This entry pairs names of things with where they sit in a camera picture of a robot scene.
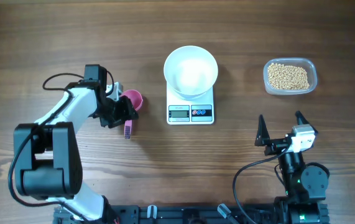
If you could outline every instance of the black cable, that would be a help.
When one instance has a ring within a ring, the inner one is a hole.
[[[114,77],[111,75],[111,72],[109,72],[108,70],[107,70],[107,73],[109,74],[109,76],[111,77],[111,80],[113,81],[113,85],[111,87],[111,90],[105,94],[106,96],[109,96],[109,95],[113,94],[113,91],[114,91]]]
[[[263,159],[262,161],[257,161],[257,162],[253,162],[253,163],[251,163],[251,164],[248,164],[248,165],[246,165],[246,166],[240,168],[240,169],[238,170],[238,172],[237,172],[237,173],[235,174],[235,176],[234,176],[234,180],[233,180],[233,193],[234,193],[235,202],[237,203],[237,205],[238,205],[240,211],[242,212],[242,214],[244,214],[244,215],[246,216],[246,218],[247,218],[249,221],[251,221],[253,224],[257,224],[257,223],[256,223],[255,221],[253,221],[253,220],[249,217],[249,215],[247,215],[247,213],[245,212],[245,210],[244,210],[243,207],[241,206],[241,203],[240,203],[239,200],[238,200],[237,191],[236,191],[237,178],[238,178],[239,174],[240,174],[242,171],[246,170],[247,168],[252,167],[252,166],[256,166],[256,165],[258,165],[258,164],[262,164],[262,163],[264,163],[264,162],[269,162],[269,161],[274,160],[274,159],[278,159],[280,156],[284,155],[287,151],[288,151],[288,147],[287,147],[285,150],[283,150],[279,155],[270,157],[270,158],[268,158],[268,159]]]
[[[306,167],[308,167],[308,166],[316,166],[316,167],[321,168],[326,173],[326,176],[329,179],[330,172],[329,172],[328,168],[326,168],[326,166],[319,164],[317,162],[309,162],[306,164]]]
[[[70,206],[68,206],[67,204],[65,204],[64,202],[45,202],[45,203],[28,203],[23,201],[22,199],[20,199],[14,188],[13,188],[13,181],[12,181],[12,177],[13,177],[13,171],[14,168],[16,166],[16,162],[23,150],[23,148],[25,147],[25,145],[28,143],[28,141],[30,139],[32,139],[49,121],[53,120],[65,107],[67,104],[69,104],[73,98],[72,93],[65,89],[65,88],[47,88],[46,87],[46,83],[48,81],[50,81],[51,79],[55,78],[55,77],[59,77],[62,75],[72,75],[72,76],[76,76],[76,77],[80,77],[83,78],[83,76],[81,75],[77,75],[77,74],[73,74],[73,73],[60,73],[60,74],[56,74],[56,75],[52,75],[51,77],[47,78],[42,85],[42,88],[44,90],[62,90],[68,93],[68,98],[67,100],[56,110],[54,111],[54,113],[52,113],[44,122],[40,123],[21,143],[21,145],[19,146],[17,152],[15,153],[13,160],[10,164],[10,169],[9,169],[9,175],[8,175],[8,185],[9,185],[9,191],[11,194],[11,197],[16,200],[17,202],[19,202],[21,205],[24,205],[26,207],[42,207],[42,206],[47,206],[47,205],[60,205],[61,207],[66,208],[67,210],[69,210],[72,214],[80,217],[81,219],[83,219],[84,222],[89,222],[89,220],[87,218],[85,218],[82,214],[79,214],[78,212],[76,212],[73,208],[71,208]]]
[[[277,167],[278,167],[278,166],[279,166],[279,164],[275,165],[275,167],[274,167],[274,172],[275,172],[276,176],[278,177],[279,181],[281,182],[281,184],[282,184],[283,186],[285,186],[284,181],[281,179],[281,177],[279,176],[279,173],[278,173],[278,171],[277,171]]]

